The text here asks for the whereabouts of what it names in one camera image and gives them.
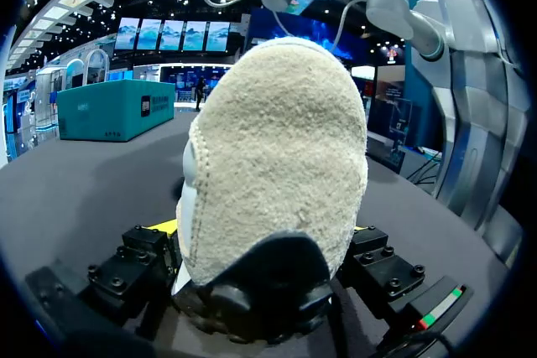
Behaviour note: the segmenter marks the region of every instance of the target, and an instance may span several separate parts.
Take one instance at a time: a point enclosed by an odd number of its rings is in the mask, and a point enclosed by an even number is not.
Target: beige fuzzy cover
[[[183,257],[192,280],[210,282],[279,231],[309,235],[333,276],[368,181],[366,137],[358,90],[330,53],[292,38],[246,53],[190,127],[197,197]]]

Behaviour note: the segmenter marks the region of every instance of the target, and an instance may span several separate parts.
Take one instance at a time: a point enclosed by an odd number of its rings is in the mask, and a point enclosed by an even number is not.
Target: teal display box
[[[173,84],[115,80],[58,93],[62,140],[127,142],[174,118]]]

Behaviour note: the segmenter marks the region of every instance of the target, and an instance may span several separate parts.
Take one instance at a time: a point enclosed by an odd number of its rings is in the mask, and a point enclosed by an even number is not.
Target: display screen
[[[227,47],[229,23],[213,21],[209,25],[206,50],[211,52],[224,52]]]
[[[134,49],[139,18],[122,18],[117,29],[116,49]]]
[[[9,91],[14,90],[16,88],[19,88],[22,84],[24,84],[27,80],[27,77],[17,77],[14,79],[6,79],[3,82],[3,90]]]
[[[179,50],[179,42],[183,34],[183,21],[166,20],[160,37],[160,50]]]
[[[160,21],[146,18],[142,21],[136,49],[155,50],[160,31]]]
[[[284,27],[294,36],[318,43],[324,49],[331,50],[336,38],[337,28],[321,21],[280,13],[279,19]],[[280,28],[274,15],[266,8],[253,10],[249,38],[273,39],[287,35]],[[355,35],[343,32],[333,54],[345,60],[352,60],[365,65],[367,43]]]
[[[186,24],[183,50],[202,50],[203,39],[205,38],[205,30],[205,21],[189,21]]]

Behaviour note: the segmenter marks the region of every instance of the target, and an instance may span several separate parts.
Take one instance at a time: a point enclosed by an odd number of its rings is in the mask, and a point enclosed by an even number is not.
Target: gray table surface
[[[17,281],[56,258],[84,275],[105,260],[135,226],[174,218],[174,188],[182,176],[182,151],[194,113],[128,143],[50,140],[0,169],[0,250]],[[426,283],[451,276],[475,290],[447,329],[461,343],[500,291],[506,267],[456,215],[422,190],[369,160],[369,182],[359,226],[377,226],[395,251],[426,266]],[[387,325],[376,320],[353,291],[339,290],[345,307],[349,355],[373,352]],[[335,356],[330,327],[282,345],[234,345],[206,335],[169,310],[157,342],[198,356]],[[435,349],[443,347],[436,343]]]

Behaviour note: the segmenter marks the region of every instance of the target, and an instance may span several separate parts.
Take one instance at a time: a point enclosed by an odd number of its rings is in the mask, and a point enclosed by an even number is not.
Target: screw
[[[425,274],[425,266],[423,266],[422,264],[416,264],[412,268],[412,276],[413,277],[421,277],[424,274]]]
[[[391,280],[388,281],[388,286],[391,289],[397,289],[401,286],[401,282],[399,281],[398,278],[392,278]]]
[[[119,277],[114,277],[111,281],[111,285],[114,288],[122,288],[125,286],[125,282]]]
[[[373,254],[371,252],[365,252],[362,257],[360,257],[360,262],[363,264],[369,264],[373,261]]]
[[[381,252],[383,256],[389,257],[394,254],[394,247],[393,246],[385,246],[383,251]]]

